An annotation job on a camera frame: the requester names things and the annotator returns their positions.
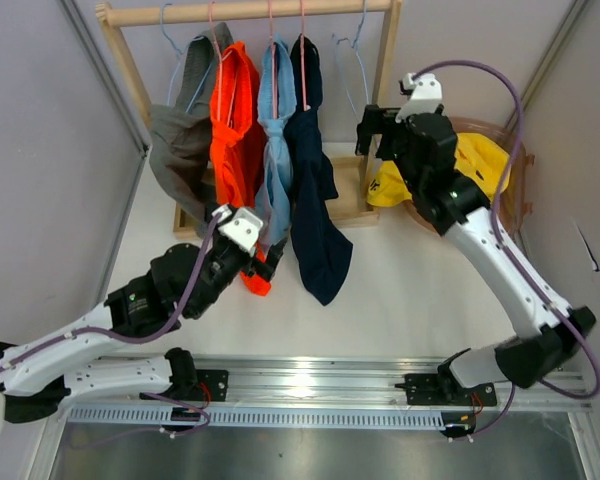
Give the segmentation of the navy blue shorts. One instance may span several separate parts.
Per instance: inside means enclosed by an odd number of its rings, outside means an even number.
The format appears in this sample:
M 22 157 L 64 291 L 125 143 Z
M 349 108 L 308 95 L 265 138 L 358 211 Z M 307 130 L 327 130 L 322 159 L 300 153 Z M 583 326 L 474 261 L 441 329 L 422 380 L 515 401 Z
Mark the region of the navy blue shorts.
M 323 306 L 340 292 L 351 265 L 353 244 L 334 225 L 326 202 L 338 197 L 331 160 L 323 151 L 318 109 L 323 82 L 317 47 L 306 39 L 306 76 L 310 110 L 302 110 L 299 39 L 291 49 L 298 106 L 284 137 L 289 147 L 294 184 L 291 242 L 304 288 Z

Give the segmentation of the pink hanger of navy shorts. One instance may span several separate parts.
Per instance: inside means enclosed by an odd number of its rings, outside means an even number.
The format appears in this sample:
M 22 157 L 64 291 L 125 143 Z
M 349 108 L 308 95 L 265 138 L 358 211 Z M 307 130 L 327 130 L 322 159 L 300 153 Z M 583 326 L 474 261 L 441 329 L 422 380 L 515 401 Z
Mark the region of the pink hanger of navy shorts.
M 299 50 L 300 50 L 300 78 L 301 78 L 301 94 L 302 94 L 302 110 L 304 112 L 310 110 L 307 93 L 307 76 L 306 76 L 306 39 L 305 39 L 305 28 L 306 28 L 306 16 L 305 16 L 305 1 L 300 0 L 300 18 L 301 18 L 301 29 L 299 39 Z

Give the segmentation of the yellow shorts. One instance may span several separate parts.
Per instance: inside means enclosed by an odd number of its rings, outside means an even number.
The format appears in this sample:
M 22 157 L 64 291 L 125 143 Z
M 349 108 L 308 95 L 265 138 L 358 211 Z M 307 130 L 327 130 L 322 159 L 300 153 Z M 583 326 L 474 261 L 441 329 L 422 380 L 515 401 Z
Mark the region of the yellow shorts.
M 455 167 L 472 179 L 492 200 L 509 160 L 508 153 L 488 137 L 479 133 L 459 133 L 455 151 Z M 412 195 L 392 161 L 383 161 L 369 184 L 367 202 L 388 208 L 411 201 Z

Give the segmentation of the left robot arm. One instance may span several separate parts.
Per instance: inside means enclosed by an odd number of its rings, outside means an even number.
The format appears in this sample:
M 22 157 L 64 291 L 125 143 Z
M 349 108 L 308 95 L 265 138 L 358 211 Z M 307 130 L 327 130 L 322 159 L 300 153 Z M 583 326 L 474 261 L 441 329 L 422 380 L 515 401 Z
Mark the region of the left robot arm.
M 192 354 L 175 347 L 143 360 L 107 361 L 126 346 L 153 342 L 199 319 L 240 274 L 269 280 L 282 257 L 252 255 L 218 234 L 202 246 L 180 243 L 60 331 L 17 346 L 0 342 L 0 398 L 12 424 L 45 419 L 88 398 L 209 400 Z

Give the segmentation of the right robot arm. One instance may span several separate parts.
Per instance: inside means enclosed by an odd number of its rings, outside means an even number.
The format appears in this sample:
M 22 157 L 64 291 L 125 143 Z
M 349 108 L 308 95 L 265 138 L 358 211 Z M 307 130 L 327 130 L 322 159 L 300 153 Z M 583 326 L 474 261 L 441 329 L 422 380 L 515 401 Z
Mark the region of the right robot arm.
M 393 163 L 417 212 L 473 265 L 506 312 L 514 336 L 467 349 L 439 367 L 438 395 L 459 403 L 473 387 L 543 383 L 571 359 L 596 324 L 586 306 L 575 308 L 522 256 L 477 183 L 455 166 L 457 135 L 440 108 L 400 118 L 396 108 L 366 106 L 357 126 L 356 151 L 366 154 L 380 136 L 377 158 Z

